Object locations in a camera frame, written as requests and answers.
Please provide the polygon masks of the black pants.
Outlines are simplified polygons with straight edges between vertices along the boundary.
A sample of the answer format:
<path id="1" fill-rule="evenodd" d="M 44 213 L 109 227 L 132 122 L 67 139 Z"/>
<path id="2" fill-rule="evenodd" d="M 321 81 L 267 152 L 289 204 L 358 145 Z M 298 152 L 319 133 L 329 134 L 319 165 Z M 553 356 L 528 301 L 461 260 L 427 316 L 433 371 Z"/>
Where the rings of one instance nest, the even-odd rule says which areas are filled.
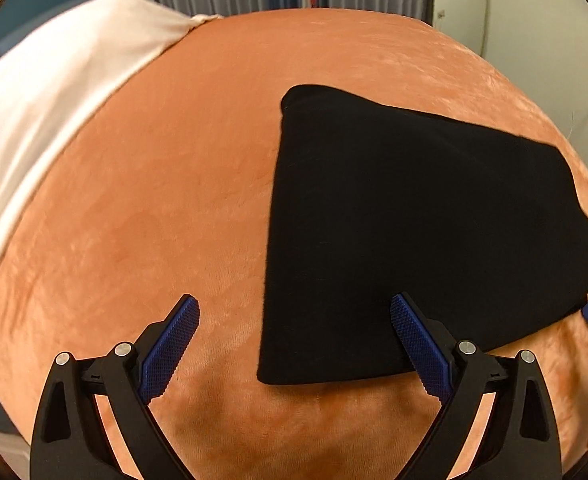
<path id="1" fill-rule="evenodd" d="M 281 113 L 260 382 L 410 372 L 402 292 L 483 350 L 584 304 L 588 216 L 554 146 L 318 84 Z"/>

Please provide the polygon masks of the orange velvet bed cover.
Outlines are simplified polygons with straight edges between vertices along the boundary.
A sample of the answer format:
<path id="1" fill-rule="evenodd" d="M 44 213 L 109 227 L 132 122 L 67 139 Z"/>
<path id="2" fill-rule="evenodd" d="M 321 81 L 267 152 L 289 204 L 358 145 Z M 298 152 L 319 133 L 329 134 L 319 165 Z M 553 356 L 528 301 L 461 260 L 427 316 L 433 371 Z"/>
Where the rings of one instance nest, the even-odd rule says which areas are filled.
<path id="1" fill-rule="evenodd" d="M 59 353 L 108 353 L 188 294 L 201 323 L 152 411 L 195 477 L 390 479 L 410 460 L 439 408 L 413 368 L 307 385 L 257 377 L 281 102 L 301 84 L 552 145 L 588 216 L 574 148 L 507 78 L 431 26 L 331 9 L 210 18 L 86 120 L 6 242 L 0 403 L 22 437 Z M 580 310 L 480 349 L 536 356 L 564 467 L 588 451 Z"/>

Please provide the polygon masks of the white pillow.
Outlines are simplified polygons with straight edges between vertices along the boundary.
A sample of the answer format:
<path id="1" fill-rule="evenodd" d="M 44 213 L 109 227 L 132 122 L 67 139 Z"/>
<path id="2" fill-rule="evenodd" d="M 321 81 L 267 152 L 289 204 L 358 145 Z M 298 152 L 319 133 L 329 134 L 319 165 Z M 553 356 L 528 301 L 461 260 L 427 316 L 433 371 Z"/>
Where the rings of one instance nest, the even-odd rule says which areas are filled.
<path id="1" fill-rule="evenodd" d="M 78 129 L 129 78 L 209 20 L 152 0 L 88 0 L 0 58 L 0 257 Z"/>

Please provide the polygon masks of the standing mirror gold frame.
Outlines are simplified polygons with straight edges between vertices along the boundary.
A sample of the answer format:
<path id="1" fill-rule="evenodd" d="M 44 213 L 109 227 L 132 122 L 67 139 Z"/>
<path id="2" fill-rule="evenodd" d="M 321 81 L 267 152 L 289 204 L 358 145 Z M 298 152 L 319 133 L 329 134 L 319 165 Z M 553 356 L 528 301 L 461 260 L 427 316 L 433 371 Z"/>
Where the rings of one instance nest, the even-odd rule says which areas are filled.
<path id="1" fill-rule="evenodd" d="M 433 0 L 433 26 L 482 58 L 488 20 L 489 0 Z"/>

